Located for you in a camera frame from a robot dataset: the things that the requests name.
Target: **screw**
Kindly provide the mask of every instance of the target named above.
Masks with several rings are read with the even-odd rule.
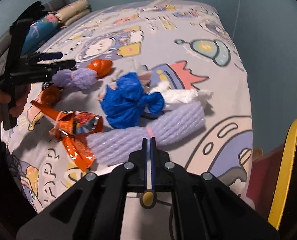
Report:
[[[133,163],[125,163],[124,168],[127,170],[131,170],[134,168],[134,164]]]
[[[211,180],[213,178],[213,175],[209,172],[204,172],[202,174],[202,178],[205,179],[205,180]]]
[[[96,174],[93,172],[89,172],[85,175],[87,181],[92,181],[96,178]]]
[[[175,164],[173,162],[166,162],[164,164],[165,168],[167,169],[173,169],[175,167]]]

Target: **cartoon print bedsheet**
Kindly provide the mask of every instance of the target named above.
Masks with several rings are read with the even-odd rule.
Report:
[[[163,150],[189,172],[210,171],[236,194],[245,196],[252,160],[247,73],[214,8],[179,0],[115,6],[83,17],[55,35],[41,51],[62,51],[62,59],[74,58],[78,68],[96,58],[110,59],[115,71],[125,72],[134,58],[153,71],[152,85],[168,80],[172,89],[212,91],[205,128]],[[95,100],[105,83],[106,78],[89,90],[63,90],[55,109],[105,116]],[[28,101],[40,100],[41,91],[42,84],[33,84]],[[149,121],[142,118],[140,123]],[[42,113],[27,103],[18,125],[2,131],[13,177],[37,212],[84,176],[62,143],[49,137],[51,128]],[[96,163],[91,167],[102,173],[105,169]],[[121,239],[172,239],[171,197],[160,194],[158,200],[153,209],[144,210],[137,196],[129,195]]]

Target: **black cable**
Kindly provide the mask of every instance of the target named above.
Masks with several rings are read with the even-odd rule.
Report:
[[[171,240],[175,240],[174,233],[173,233],[173,207],[172,206],[171,206],[171,209],[170,209],[169,231],[170,231]]]
[[[172,204],[171,203],[168,203],[168,202],[165,202],[165,201],[162,201],[162,200],[156,200],[156,203],[160,203],[160,204],[162,204],[162,205],[165,205],[165,206],[172,206]]]

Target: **pillow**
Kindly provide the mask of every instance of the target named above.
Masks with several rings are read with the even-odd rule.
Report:
[[[22,54],[31,53],[38,49],[38,45],[42,41],[47,41],[46,38],[50,39],[50,34],[54,35],[57,26],[58,20],[53,14],[48,14],[34,22],[25,38]]]
[[[72,18],[68,19],[66,22],[64,22],[63,26],[61,28],[66,28],[67,26],[71,25],[73,22],[77,21],[78,19],[82,18],[83,16],[90,13],[90,9],[84,9],[80,11],[78,14],[74,15]]]
[[[69,18],[73,17],[75,14],[86,9],[88,6],[89,2],[87,0],[73,2],[58,10],[55,14],[55,17],[58,19],[59,23],[63,23]]]

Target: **pink string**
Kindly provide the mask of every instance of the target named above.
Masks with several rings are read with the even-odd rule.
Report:
[[[49,132],[51,135],[55,135],[55,133],[56,133],[56,129],[57,129],[57,123],[58,123],[59,118],[60,118],[60,116],[61,116],[62,113],[63,113],[63,111],[60,111],[60,112],[58,113],[58,115],[57,115],[57,117],[56,117],[56,119],[55,119],[54,128],[53,128],[52,130],[50,130],[50,132]]]
[[[150,127],[145,127],[145,129],[150,137],[155,137],[154,133]]]

